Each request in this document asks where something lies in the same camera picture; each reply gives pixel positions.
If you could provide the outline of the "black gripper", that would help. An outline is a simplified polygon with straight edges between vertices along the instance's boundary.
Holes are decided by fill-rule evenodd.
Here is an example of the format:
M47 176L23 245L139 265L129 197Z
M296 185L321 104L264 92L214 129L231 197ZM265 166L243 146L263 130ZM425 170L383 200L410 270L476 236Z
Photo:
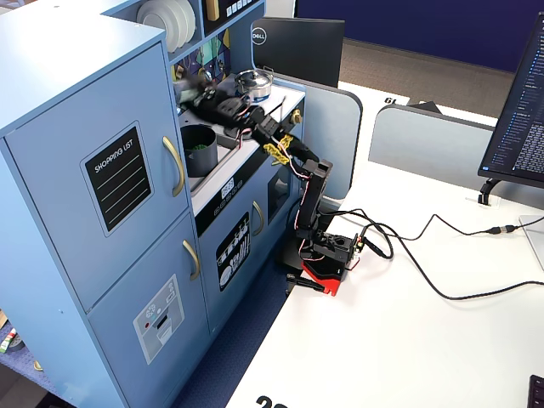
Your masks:
M256 124L250 118L252 100L247 95L229 95L218 89L215 82L198 80L195 83L196 96L187 101L185 107L204 122L224 128L253 130Z

